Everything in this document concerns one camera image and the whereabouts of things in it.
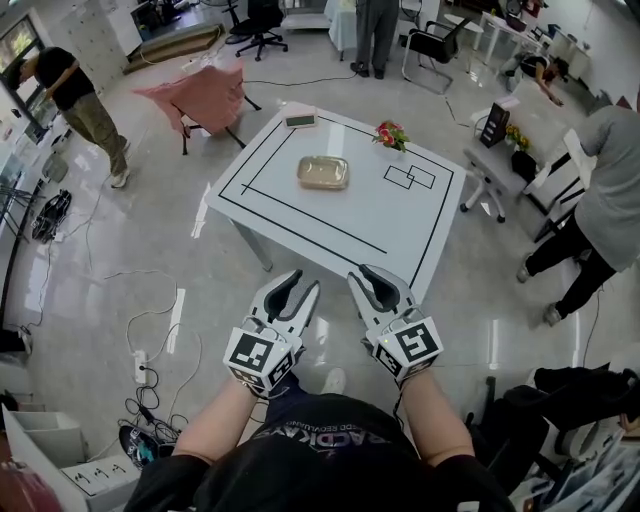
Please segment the black hair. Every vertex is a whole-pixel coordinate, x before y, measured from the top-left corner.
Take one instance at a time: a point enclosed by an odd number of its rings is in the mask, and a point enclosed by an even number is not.
[[[566,60],[560,58],[554,59],[553,63],[558,68],[558,74],[564,78],[569,74],[569,63]]]
[[[19,59],[5,72],[4,76],[7,80],[7,85],[14,91],[17,91],[18,87],[20,87],[20,68],[25,62],[27,62],[25,59]]]

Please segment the person in gray shirt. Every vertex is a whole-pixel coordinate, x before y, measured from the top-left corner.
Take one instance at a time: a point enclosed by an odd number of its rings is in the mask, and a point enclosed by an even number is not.
[[[640,112],[640,93],[638,112]],[[564,298],[544,310],[553,326],[584,306],[616,272],[640,256],[640,115],[609,106],[578,130],[582,149],[597,156],[591,185],[560,232],[525,257],[521,283],[561,261],[590,250],[578,278]]]

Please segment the small display screen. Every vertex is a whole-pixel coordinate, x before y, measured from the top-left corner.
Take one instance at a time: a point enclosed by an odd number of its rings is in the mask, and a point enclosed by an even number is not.
[[[314,116],[290,117],[287,119],[287,126],[300,126],[303,124],[313,124],[316,122]]]

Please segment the gray t-shirt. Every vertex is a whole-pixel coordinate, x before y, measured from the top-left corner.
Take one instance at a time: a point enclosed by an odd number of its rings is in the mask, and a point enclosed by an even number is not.
[[[598,164],[576,208],[576,222],[620,272],[640,255],[640,114],[605,107],[577,133],[584,152],[597,156]]]

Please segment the khaki pants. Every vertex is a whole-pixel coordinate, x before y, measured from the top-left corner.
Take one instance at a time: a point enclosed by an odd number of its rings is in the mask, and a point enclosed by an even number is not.
[[[82,96],[73,107],[61,113],[69,126],[79,135],[106,151],[111,163],[112,176],[125,171],[127,161],[124,148],[127,139],[118,134],[111,116],[95,93]]]

